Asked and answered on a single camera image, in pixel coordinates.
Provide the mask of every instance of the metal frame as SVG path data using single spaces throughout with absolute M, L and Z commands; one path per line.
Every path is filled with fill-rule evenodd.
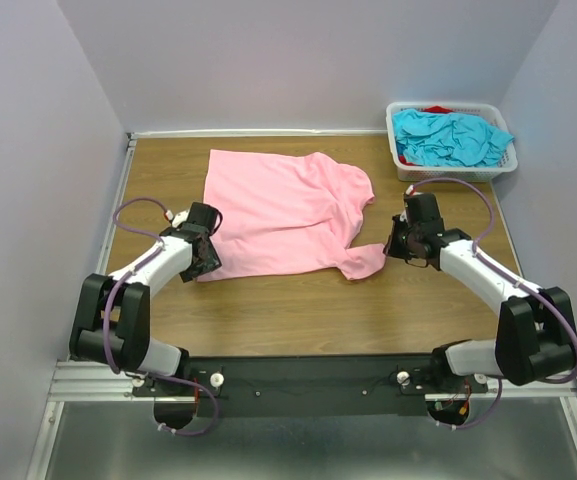
M 143 132 L 130 134 L 130 141 L 126 150 L 123 170 L 113 209 L 119 206 L 126 188 L 130 167 L 132 165 L 137 139 L 139 138 L 171 138 L 171 137 L 235 137 L 235 136 L 316 136 L 316 135 L 367 135 L 383 134 L 382 130 L 185 130 L 178 132 Z M 508 231 L 506 220 L 501 210 L 499 199 L 493 188 L 495 203 L 510 240 L 515 262 L 519 266 L 512 237 Z M 102 250 L 97 263 L 96 272 L 103 273 L 108 264 L 112 248 L 115 226 L 109 222 Z M 45 479 L 48 473 L 50 458 L 55 447 L 57 432 L 66 402 L 159 402 L 159 401 L 194 401 L 192 397 L 165 397 L 165 398 L 137 398 L 132 395 L 133 380 L 124 374 L 114 375 L 110 369 L 94 362 L 58 362 L 48 393 L 45 413 L 35 443 L 28 480 Z M 496 394 L 496 381 L 488 384 L 489 392 L 474 394 L 473 397 L 491 398 Z M 544 398 L 556 397 L 561 399 L 562 408 L 568 422 L 574 445 L 577 451 L 577 384 L 571 382 L 566 385 L 548 385 L 537 383 L 529 387 L 516 387 L 504 382 L 504 397 L 507 398 Z M 445 395 L 426 395 L 426 400 L 434 401 L 445 399 Z

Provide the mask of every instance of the pink shirt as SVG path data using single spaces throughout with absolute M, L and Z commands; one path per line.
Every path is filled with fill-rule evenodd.
M 223 213 L 212 237 L 222 267 L 200 281 L 337 267 L 349 280 L 384 266 L 383 244 L 348 248 L 374 194 L 364 171 L 323 153 L 212 150 L 204 202 Z

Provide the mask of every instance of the blue cloth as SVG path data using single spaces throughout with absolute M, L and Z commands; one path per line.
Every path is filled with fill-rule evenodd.
M 406 160 L 426 167 L 496 167 L 513 136 L 464 113 L 393 115 L 397 147 Z

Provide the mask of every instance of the white screw knob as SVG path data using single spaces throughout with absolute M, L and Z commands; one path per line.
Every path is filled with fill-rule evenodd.
M 210 384 L 214 387 L 214 388 L 219 388 L 224 384 L 224 376 L 217 372 L 217 373 L 213 373 L 210 376 Z
M 397 374 L 397 383 L 399 385 L 408 385 L 410 383 L 410 374 L 408 372 L 399 372 Z
M 488 377 L 482 373 L 475 373 L 475 382 L 485 385 L 488 383 Z

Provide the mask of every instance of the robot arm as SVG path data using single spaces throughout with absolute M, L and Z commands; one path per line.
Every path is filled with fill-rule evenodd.
M 565 328 L 526 291 L 539 292 L 574 331 L 570 299 L 563 290 L 542 289 L 523 280 L 473 248 L 473 241 L 461 230 L 446 230 L 433 194 L 405 196 L 404 203 L 405 212 L 393 218 L 384 253 L 407 263 L 425 260 L 426 266 L 463 283 L 499 316 L 495 340 L 469 340 L 433 351 L 437 382 L 451 375 L 483 373 L 524 385 L 575 366 L 575 350 Z
M 130 265 L 110 275 L 86 278 L 70 336 L 71 354 L 107 363 L 102 315 L 112 288 L 127 272 L 134 272 L 122 283 L 112 305 L 119 309 L 117 321 L 110 323 L 113 358 L 122 370 L 181 376 L 188 351 L 150 336 L 150 299 L 177 274 L 188 282 L 221 266 L 210 241 L 219 217 L 215 208 L 193 203 L 190 210 L 172 218 L 161 240 Z M 157 256 L 138 268 L 158 249 Z

